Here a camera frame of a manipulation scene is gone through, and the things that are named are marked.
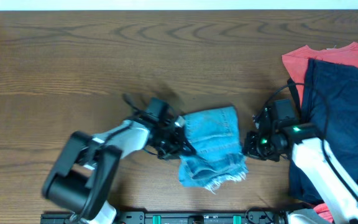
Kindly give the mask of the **light blue denim jeans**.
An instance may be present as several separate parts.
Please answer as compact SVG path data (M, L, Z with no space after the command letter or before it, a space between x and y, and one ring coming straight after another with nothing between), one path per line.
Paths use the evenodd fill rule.
M184 119L185 136L195 155L180 157L178 180L182 186L214 192L226 181L246 178L248 168L235 107L190 113Z

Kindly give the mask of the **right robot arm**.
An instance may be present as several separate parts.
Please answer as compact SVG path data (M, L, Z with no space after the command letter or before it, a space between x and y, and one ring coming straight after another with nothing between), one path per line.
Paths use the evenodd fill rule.
M243 153L278 162L287 157L301 169L327 205L335 223L358 223L358 185L336 159L313 123L301 123L290 100L265 105L253 117Z

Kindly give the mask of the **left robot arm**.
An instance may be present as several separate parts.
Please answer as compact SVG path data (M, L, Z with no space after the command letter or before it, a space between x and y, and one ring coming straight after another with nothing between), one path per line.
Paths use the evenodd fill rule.
M117 211L108 202L119 162L150 146L158 159L194 156L185 136L185 120L165 101L152 98L145 110L128 98L132 115L120 126L101 134L76 131L68 138L42 187L42 195L69 210L45 223L114 223Z

